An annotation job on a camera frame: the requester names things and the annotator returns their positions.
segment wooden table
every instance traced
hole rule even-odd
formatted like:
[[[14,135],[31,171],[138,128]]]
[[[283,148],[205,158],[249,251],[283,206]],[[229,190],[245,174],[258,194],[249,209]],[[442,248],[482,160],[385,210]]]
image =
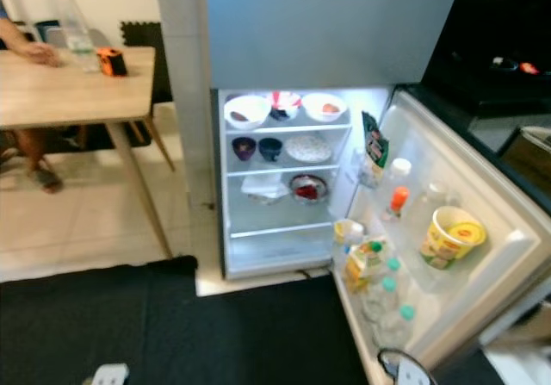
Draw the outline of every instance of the wooden table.
[[[51,68],[0,51],[0,129],[105,123],[164,254],[171,258],[157,210],[123,127],[124,121],[142,121],[149,115],[155,50],[123,48],[128,69],[124,78],[85,73],[71,62],[67,51],[60,53],[65,65]]]

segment green bottle cap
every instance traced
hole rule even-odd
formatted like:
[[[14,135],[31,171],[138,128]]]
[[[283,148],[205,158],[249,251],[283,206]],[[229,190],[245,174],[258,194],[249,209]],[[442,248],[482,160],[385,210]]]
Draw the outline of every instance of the green bottle cap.
[[[382,288],[387,292],[394,292],[396,290],[396,281],[387,276],[382,279]]]
[[[389,258],[387,261],[388,269],[392,271],[398,271],[400,267],[399,260],[397,258]]]
[[[399,307],[399,314],[401,314],[402,318],[405,320],[413,320],[413,318],[415,318],[415,309],[413,306],[402,305]]]
[[[380,241],[372,241],[370,246],[371,250],[373,250],[375,253],[378,253],[382,250],[382,243]]]

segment person's hand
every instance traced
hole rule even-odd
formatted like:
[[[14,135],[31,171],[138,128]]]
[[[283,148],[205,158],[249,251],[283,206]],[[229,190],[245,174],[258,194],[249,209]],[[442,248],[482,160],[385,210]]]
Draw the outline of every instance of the person's hand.
[[[19,53],[39,65],[59,66],[57,51],[50,45],[42,42],[29,42],[21,46]]]

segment table leg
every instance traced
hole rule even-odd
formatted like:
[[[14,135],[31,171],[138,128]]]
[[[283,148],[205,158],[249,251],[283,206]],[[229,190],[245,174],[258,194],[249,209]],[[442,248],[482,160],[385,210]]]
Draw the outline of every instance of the table leg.
[[[120,122],[113,122],[107,123],[106,127],[109,131],[109,135],[111,135],[111,139],[113,140],[117,151],[119,152],[119,155],[121,155],[122,163],[127,171],[128,179],[138,193],[139,200],[145,210],[145,214],[147,214],[147,217],[153,226],[153,231],[157,235],[157,239],[163,249],[164,255],[167,258],[172,258],[172,251],[170,251],[168,241],[164,235],[164,230],[161,226],[161,221],[158,218],[155,204],[153,204],[152,195],[149,193],[145,179],[141,175],[138,162],[134,157],[132,148],[128,142],[128,137],[124,131],[124,125]]]

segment white tile floor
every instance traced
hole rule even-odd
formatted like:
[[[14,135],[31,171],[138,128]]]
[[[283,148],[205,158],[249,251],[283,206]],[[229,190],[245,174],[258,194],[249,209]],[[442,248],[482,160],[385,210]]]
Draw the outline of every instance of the white tile floor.
[[[205,208],[199,223],[194,220],[194,231],[190,228],[174,107],[160,105],[155,122],[176,164],[176,173],[170,172],[155,144],[134,151],[170,248],[175,254],[192,254],[199,260],[197,293],[215,295],[304,278],[291,273],[238,282],[222,279],[215,213]],[[48,159],[65,182],[63,191],[54,196],[28,181],[22,158],[3,166],[0,282],[163,259],[115,151],[53,154]]]

